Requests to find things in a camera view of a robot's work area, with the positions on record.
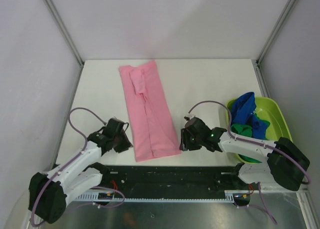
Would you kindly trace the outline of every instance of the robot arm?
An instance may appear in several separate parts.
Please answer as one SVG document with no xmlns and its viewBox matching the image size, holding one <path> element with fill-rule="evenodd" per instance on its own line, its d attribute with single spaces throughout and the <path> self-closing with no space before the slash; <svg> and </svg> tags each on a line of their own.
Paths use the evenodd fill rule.
<svg viewBox="0 0 320 229">
<path fill-rule="evenodd" d="M 47 173 L 36 173 L 29 184 L 28 209 L 32 211 L 41 189 L 52 177 L 54 178 L 35 209 L 35 214 L 50 224 L 57 221 L 66 207 L 79 195 L 105 181 L 108 182 L 109 173 L 106 171 L 108 169 L 94 162 L 112 148 L 121 153 L 132 147 L 123 130 L 124 125 L 125 123 L 120 120 L 110 119 L 102 128 L 102 133 L 96 131 L 89 135 L 86 148 L 79 149 L 71 160 Z"/>
<path fill-rule="evenodd" d="M 310 161 L 287 138 L 278 141 L 259 140 L 241 135 L 231 137 L 226 129 L 215 127 L 210 129 L 199 118 L 193 117 L 181 130 L 182 151 L 199 150 L 202 146 L 211 152 L 237 153 L 260 161 L 257 164 L 244 164 L 237 172 L 238 177 L 247 184 L 254 182 L 277 182 L 280 186 L 297 191 L 303 181 L 304 173 L 290 160 L 271 148 L 276 148 L 294 159 L 305 171 Z"/>
</svg>

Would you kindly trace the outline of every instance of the metal floor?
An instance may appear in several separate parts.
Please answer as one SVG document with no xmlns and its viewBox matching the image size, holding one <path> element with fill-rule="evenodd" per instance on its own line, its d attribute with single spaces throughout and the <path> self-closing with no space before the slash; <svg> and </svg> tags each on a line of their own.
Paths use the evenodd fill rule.
<svg viewBox="0 0 320 229">
<path fill-rule="evenodd" d="M 64 214 L 45 229 L 306 229 L 295 193 L 264 194 L 278 222 L 255 208 L 237 209 L 231 203 L 135 203 L 113 209 L 81 207 Z M 82 202 L 73 202 L 74 207 Z M 262 206 L 259 194 L 251 204 Z"/>
</svg>

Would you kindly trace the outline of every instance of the green plastic tub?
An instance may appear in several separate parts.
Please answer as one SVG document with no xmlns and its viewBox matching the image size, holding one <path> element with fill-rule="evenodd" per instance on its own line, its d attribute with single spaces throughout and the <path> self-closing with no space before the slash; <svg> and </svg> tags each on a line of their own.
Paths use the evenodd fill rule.
<svg viewBox="0 0 320 229">
<path fill-rule="evenodd" d="M 227 103 L 229 110 L 232 110 L 232 106 L 237 99 L 232 99 Z M 267 120 L 270 122 L 270 126 L 266 130 L 266 138 L 271 141 L 277 141 L 280 137 L 288 138 L 292 141 L 292 137 L 287 126 L 284 115 L 282 114 L 278 104 L 268 97 L 255 97 L 256 109 L 255 113 L 261 120 Z M 229 123 L 228 112 L 226 112 L 226 121 Z M 243 160 L 238 154 L 237 157 L 244 163 L 252 163 Z"/>
</svg>

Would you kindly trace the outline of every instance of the green cloth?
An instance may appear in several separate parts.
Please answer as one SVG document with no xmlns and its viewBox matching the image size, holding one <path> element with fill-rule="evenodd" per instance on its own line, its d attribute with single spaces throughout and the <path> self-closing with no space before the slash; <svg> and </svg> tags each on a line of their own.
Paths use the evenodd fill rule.
<svg viewBox="0 0 320 229">
<path fill-rule="evenodd" d="M 252 127 L 249 125 L 233 124 L 231 131 L 241 136 L 252 138 Z"/>
<path fill-rule="evenodd" d="M 249 125 L 240 125 L 240 124 L 233 124 L 231 126 L 231 131 L 233 133 L 237 133 L 241 136 L 245 136 L 245 137 L 249 137 L 252 138 L 252 127 Z M 258 161 L 256 159 L 253 159 L 251 157 L 245 156 L 245 155 L 241 155 L 239 154 L 239 157 L 241 157 L 244 161 L 248 162 L 248 163 L 261 163 L 261 161 Z"/>
</svg>

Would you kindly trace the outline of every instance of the folded pink garment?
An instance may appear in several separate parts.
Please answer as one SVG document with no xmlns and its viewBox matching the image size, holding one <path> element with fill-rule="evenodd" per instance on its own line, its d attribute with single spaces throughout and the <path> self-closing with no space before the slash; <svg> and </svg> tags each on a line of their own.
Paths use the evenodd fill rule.
<svg viewBox="0 0 320 229">
<path fill-rule="evenodd" d="M 126 107 L 133 133 L 135 160 L 178 155 L 177 133 L 154 60 L 120 67 Z"/>
</svg>

